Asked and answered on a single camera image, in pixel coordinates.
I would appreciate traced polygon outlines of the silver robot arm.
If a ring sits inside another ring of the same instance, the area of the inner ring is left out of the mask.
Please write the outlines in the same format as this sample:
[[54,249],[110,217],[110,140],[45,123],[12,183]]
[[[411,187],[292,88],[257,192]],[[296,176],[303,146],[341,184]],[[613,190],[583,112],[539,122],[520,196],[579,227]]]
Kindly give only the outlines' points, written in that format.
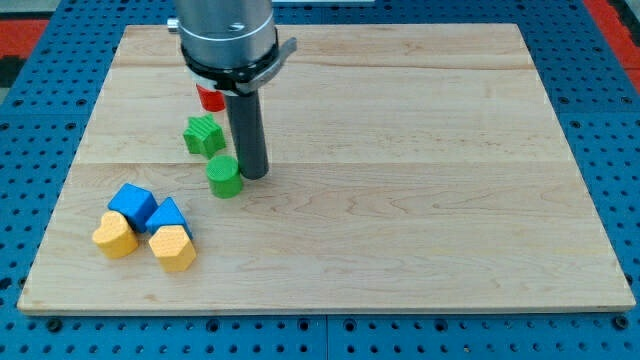
[[271,0],[175,0],[185,60],[209,68],[248,66],[274,48]]

